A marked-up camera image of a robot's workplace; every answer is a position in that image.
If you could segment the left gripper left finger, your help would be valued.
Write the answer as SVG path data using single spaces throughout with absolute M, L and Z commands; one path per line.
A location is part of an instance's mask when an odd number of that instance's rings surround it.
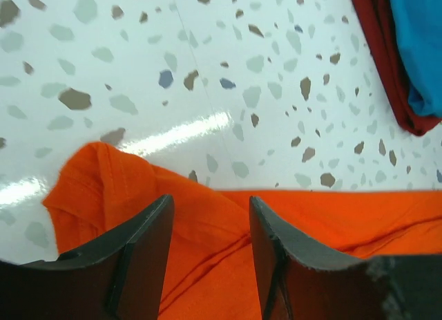
M 161 196 L 56 261 L 1 262 L 1 318 L 157 319 L 172 228 Z

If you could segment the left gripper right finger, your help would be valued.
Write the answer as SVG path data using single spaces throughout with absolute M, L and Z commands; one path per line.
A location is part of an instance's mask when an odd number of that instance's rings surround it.
M 249 201 L 263 319 L 440 319 L 441 256 L 374 256 L 334 250 Z

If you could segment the orange t shirt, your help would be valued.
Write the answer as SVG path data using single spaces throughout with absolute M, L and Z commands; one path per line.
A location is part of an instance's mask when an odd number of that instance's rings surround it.
M 441 192 L 216 191 L 103 142 L 82 147 L 44 199 L 59 252 L 140 213 L 164 194 L 175 202 L 159 317 L 258 319 L 249 199 L 341 252 L 441 252 Z

